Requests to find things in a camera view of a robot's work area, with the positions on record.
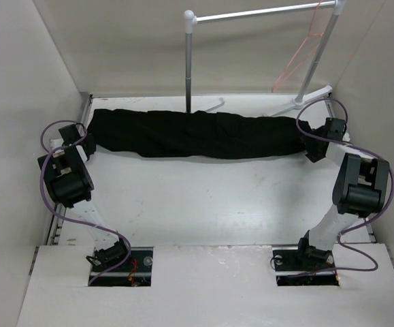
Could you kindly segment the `black trousers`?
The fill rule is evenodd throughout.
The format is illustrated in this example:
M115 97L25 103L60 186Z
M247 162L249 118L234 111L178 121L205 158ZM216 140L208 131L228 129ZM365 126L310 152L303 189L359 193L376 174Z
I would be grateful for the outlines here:
M125 109L97 109L88 125L97 145L147 158L255 159L292 155L304 151L302 131L310 130L308 122L283 116Z

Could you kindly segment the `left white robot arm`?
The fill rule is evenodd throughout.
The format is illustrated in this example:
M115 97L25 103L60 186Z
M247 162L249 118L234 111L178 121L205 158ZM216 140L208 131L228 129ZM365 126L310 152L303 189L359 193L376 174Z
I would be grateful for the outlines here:
M59 123L66 123L66 126L59 128L61 137L50 142L50 149L43 143L45 133L40 136L41 146L46 151L37 159L42 198L50 198L72 214L71 217L59 215L60 219L88 228L95 242L93 254L86 258L88 262L101 270L125 271L131 265L129 241L106 226L92 200L94 185L86 162L96 151L93 136L81 123L56 122Z

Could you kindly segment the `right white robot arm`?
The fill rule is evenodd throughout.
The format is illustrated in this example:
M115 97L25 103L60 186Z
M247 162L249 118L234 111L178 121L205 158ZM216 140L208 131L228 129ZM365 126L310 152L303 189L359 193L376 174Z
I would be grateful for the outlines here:
M294 259L298 267L307 270L323 265L335 270L332 250L341 236L363 227L356 221L378 215L384 209L390 163L377 154L343 141L346 122L327 118L325 124L306 130L299 119L295 124L306 147L306 157L313 163L321 159L332 161L339 172L332 191L332 205L321 221L300 238Z

